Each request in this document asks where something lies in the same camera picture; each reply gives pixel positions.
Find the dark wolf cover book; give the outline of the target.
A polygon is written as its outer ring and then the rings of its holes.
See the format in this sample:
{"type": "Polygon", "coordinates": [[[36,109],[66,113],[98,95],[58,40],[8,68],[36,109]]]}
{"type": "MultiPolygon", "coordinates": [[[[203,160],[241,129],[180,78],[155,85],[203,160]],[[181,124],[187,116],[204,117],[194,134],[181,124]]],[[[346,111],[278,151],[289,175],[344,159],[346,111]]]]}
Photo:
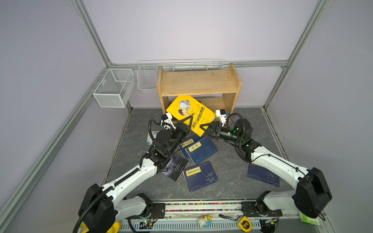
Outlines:
{"type": "Polygon", "coordinates": [[[188,160],[178,154],[173,154],[170,158],[170,162],[161,170],[161,173],[176,182],[187,166],[188,160]]]}

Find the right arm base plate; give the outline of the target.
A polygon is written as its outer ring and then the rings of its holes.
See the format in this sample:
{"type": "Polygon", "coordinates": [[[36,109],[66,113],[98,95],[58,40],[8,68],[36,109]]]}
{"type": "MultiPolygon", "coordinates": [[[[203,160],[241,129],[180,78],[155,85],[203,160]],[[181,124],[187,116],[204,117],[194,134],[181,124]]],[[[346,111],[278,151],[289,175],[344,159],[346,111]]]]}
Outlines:
{"type": "Polygon", "coordinates": [[[241,203],[241,211],[246,217],[281,217],[281,210],[270,210],[267,206],[256,201],[241,203]]]}

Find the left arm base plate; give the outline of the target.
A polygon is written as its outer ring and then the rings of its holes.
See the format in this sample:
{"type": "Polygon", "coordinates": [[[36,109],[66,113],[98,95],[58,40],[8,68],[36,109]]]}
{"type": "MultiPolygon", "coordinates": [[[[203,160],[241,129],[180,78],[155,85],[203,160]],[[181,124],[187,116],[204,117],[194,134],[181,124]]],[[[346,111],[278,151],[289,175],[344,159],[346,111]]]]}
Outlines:
{"type": "Polygon", "coordinates": [[[166,213],[166,204],[165,203],[152,203],[145,207],[145,210],[139,216],[140,218],[153,218],[153,219],[163,219],[166,213]]]}

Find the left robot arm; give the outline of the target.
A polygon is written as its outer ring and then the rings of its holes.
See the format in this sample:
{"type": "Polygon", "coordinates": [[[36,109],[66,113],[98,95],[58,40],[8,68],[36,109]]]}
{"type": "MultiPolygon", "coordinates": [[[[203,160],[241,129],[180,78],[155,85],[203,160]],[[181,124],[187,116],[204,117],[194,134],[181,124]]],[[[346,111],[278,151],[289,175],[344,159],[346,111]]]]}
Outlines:
{"type": "Polygon", "coordinates": [[[139,164],[102,186],[92,185],[78,211],[73,232],[84,223],[90,233],[106,233],[116,222],[131,216],[150,214],[152,201],[145,194],[125,197],[148,178],[162,172],[174,158],[175,150],[191,131],[193,117],[180,120],[169,129],[160,131],[139,164]]]}

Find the yellow cartoon cover book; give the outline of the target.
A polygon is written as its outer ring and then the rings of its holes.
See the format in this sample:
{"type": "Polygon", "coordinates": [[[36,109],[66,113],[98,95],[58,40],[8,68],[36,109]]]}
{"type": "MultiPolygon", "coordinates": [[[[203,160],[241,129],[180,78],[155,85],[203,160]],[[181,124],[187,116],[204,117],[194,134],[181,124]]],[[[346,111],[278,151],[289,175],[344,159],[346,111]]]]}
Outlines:
{"type": "Polygon", "coordinates": [[[201,124],[211,123],[216,114],[202,103],[198,102],[192,96],[178,96],[166,109],[177,120],[183,120],[186,117],[193,116],[191,130],[202,137],[204,131],[200,129],[201,124]]]}

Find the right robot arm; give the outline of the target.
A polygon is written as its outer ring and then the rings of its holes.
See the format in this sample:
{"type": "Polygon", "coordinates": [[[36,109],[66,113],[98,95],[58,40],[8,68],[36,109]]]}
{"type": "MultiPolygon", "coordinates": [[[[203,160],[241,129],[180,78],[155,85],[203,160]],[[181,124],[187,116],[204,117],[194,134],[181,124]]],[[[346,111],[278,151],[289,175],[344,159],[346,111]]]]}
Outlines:
{"type": "Polygon", "coordinates": [[[210,138],[231,143],[243,161],[266,168],[293,188],[292,191],[263,192],[253,207],[259,215],[265,216],[276,210],[295,210],[307,217],[317,218],[332,200],[321,170],[298,166],[253,140],[253,128],[241,114],[229,114],[226,123],[214,121],[202,124],[200,128],[210,138]]]}

